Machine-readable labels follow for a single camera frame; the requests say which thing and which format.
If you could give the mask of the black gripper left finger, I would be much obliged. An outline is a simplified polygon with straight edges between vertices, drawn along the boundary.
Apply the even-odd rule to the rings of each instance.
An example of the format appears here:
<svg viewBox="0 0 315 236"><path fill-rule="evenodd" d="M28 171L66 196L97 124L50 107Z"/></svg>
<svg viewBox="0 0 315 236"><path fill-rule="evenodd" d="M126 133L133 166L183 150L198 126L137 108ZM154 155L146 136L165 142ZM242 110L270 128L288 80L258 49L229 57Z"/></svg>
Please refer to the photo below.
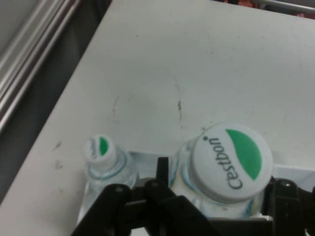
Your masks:
<svg viewBox="0 0 315 236"><path fill-rule="evenodd" d="M106 186L78 226L74 236L129 236L145 228L151 236L210 236L212 226L184 196L168 187L168 158L157 161L156 176L140 187Z"/></svg>

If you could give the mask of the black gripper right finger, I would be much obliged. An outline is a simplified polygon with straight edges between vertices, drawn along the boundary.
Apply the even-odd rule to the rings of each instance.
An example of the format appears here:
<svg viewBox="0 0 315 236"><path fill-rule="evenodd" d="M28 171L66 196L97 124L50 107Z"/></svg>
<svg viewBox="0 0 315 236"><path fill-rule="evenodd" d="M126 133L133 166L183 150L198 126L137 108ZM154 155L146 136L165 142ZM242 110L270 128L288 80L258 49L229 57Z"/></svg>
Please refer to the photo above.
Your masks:
<svg viewBox="0 0 315 236"><path fill-rule="evenodd" d="M273 236L313 236L315 189L306 191L289 179L272 177L260 212L271 217Z"/></svg>

